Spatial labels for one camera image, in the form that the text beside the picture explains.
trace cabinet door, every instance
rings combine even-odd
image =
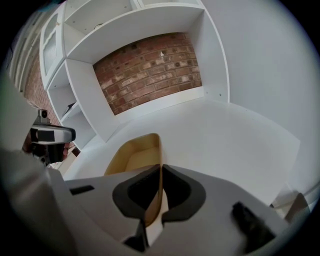
[[[63,31],[66,2],[62,3],[47,20],[40,36],[40,69],[44,89],[66,57]]]

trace white wall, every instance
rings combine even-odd
[[[320,180],[319,56],[297,20],[272,1],[202,0],[225,50],[230,102],[284,127],[300,141],[284,192]]]

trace brick wall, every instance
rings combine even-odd
[[[24,97],[35,103],[39,108],[48,111],[48,117],[53,125],[59,126],[60,123],[51,106],[47,92],[42,83],[39,53],[34,57],[31,69],[26,80]]]
[[[187,33],[149,37],[93,65],[115,115],[163,96],[202,86]]]

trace white shelving unit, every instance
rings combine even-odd
[[[203,86],[115,116],[93,64],[135,41],[176,32],[190,34]],[[229,100],[223,48],[212,19],[198,0],[69,0],[60,5],[42,28],[42,41],[46,42],[48,34],[54,33],[55,47],[62,54],[51,64],[52,71],[45,75],[43,85],[60,123],[75,129],[75,144],[82,151],[105,144],[120,124],[143,115],[204,96]],[[41,75],[46,64],[45,45],[40,44]],[[214,64],[208,65],[208,59],[214,60]],[[70,104],[74,105],[63,115]]]

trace white desk surface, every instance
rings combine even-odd
[[[83,151],[65,180],[103,176],[128,140],[157,133],[163,163],[231,181],[269,205],[287,180],[300,141],[269,119],[202,97],[118,127],[103,146]]]

